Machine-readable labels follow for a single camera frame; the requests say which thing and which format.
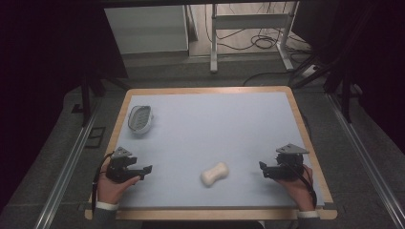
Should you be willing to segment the white power strip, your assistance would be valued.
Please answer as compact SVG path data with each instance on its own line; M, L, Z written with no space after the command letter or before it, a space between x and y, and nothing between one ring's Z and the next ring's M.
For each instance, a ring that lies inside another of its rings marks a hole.
M302 77L309 77L318 70L316 65L310 65L306 70L301 73Z

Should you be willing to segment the aluminium rail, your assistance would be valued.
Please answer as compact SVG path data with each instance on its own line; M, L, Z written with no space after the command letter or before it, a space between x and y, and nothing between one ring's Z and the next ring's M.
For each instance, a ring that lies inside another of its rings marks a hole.
M72 150L69 152L68 157L62 166L60 174L57 177L57 180L41 210L41 213L33 229L50 229L57 209L63 199L63 196L65 195L69 182L74 173L75 166L78 163L87 138L94 126L99 107L100 102L97 101L92 108L92 114L90 115L88 122L81 128L80 133L76 138L75 144Z
M358 155L366 174L372 182L375 191L378 193L384 207L390 215L395 228L405 229L405 211L395 196L394 191L377 169L372 157L369 154L369 151L366 149L353 125L343 116L341 112L342 106L340 105L339 101L330 94L327 95L327 98L335 115L337 116L337 119L348 136L354 151Z

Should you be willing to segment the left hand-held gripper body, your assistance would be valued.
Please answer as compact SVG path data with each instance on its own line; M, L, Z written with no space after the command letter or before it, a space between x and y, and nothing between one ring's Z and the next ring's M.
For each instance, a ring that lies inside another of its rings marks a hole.
M130 170L129 166L137 163L137 158L128 150L118 147L110 156L106 177L115 183L123 183L136 177L137 172Z

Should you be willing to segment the white soap bar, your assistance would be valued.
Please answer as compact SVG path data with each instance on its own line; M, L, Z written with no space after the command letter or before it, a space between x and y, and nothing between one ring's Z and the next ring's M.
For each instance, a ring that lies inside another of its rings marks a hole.
M217 163L214 167L201 173L201 181L204 186L210 187L216 181L226 178L229 175L229 168L224 162Z

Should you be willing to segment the person's left hand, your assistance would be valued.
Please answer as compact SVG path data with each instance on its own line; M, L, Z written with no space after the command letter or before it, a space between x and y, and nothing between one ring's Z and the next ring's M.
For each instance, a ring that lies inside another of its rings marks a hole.
M140 177L132 177L123 183L115 183L106 177L108 165L103 164L97 182L96 200L108 204L118 204L123 193L140 181Z

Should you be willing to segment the grey mesh basket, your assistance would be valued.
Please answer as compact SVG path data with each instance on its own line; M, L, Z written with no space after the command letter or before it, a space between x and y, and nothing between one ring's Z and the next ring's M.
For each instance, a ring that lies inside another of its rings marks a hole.
M134 134L143 135L150 130L153 117L150 106L135 106L129 114L128 127Z

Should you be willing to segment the white cabinet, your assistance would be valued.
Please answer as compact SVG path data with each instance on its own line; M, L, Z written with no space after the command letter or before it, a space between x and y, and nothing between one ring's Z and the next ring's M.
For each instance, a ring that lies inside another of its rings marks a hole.
M184 6L110 8L104 12L121 54L188 50Z

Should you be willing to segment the white desk frame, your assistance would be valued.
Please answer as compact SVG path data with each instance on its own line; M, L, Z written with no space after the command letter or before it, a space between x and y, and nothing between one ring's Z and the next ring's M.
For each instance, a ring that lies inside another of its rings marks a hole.
M298 2L293 2L290 10L286 13L219 15L217 5L213 4L211 10L210 71L212 73L218 71L217 31L238 29L281 29L281 40L276 43L276 48L286 70L292 71L293 65L287 55L286 44L297 6Z

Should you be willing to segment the black metal stand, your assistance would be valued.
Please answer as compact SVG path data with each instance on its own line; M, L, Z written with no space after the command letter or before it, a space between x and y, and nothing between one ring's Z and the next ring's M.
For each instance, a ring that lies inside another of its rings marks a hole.
M350 46L346 46L337 57L325 67L321 67L310 76L294 83L293 80L302 72L297 71L288 82L288 85L292 89L299 89L306 86L311 81L328 74L329 76L323 86L324 92L332 94L337 90L339 85L342 86L341 114L349 123L352 122L350 117L351 80L348 72L348 58L350 57L351 49Z
M106 89L101 82L102 79L113 83L124 91L132 89L130 85L124 83L119 78L112 77L102 70L89 68L85 69L81 75L80 86L82 98L83 127L90 123L90 118L92 116L90 93L93 93L96 97L102 97L106 94Z

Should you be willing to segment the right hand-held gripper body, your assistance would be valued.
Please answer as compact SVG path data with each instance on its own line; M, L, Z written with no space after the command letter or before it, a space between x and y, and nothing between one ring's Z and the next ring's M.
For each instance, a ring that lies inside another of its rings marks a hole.
M304 155L309 151L289 143L276 150L277 166L271 167L269 175L273 179L295 180L304 173Z

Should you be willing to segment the dark curtain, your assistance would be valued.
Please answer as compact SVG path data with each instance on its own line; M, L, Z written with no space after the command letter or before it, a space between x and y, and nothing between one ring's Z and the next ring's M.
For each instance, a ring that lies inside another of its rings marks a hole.
M405 0L303 0L292 31L333 65L325 90L358 86L360 104L405 154Z
M124 77L96 0L0 0L0 212L84 77Z

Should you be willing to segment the light blue table mat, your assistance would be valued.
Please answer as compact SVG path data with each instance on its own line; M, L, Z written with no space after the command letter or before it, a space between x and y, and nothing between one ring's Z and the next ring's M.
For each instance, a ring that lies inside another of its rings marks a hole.
M275 165L282 146L304 144L286 94L134 95L129 105L150 106L152 125L144 135L123 127L117 144L137 157L139 168L153 168L124 193L121 207L293 206L259 166ZM228 177L204 186L201 173L219 162L228 166Z

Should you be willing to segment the wooden table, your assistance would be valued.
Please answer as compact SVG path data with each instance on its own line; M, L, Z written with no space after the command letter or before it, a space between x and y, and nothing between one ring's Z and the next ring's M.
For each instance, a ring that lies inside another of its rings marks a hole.
M309 140L309 134L304 126L297 103L291 89L287 86L272 87L221 87L221 88L172 88L172 89L134 89L126 93L115 129L113 130L108 149L115 151L118 147L117 140L123 127L128 127L128 119L134 107L129 105L134 95L164 95L164 94L253 94L282 92L287 95L288 102L293 111L299 132L304 144L299 146L308 150L304 161L314 173L314 190L317 194L315 206L321 219L335 219L336 210L332 205L332 198L328 185L324 179L316 154ZM118 219L134 220L268 220L268 219L295 219L297 208L291 207L266 207L266 208L123 208L119 205Z

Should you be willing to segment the person's right hand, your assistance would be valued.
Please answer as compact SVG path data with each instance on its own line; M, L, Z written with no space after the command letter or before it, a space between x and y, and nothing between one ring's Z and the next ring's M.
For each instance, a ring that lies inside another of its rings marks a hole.
M307 188L307 185L301 179L287 181L278 179L277 183L282 185L292 200L296 203L297 208L301 212L314 211L313 197Z

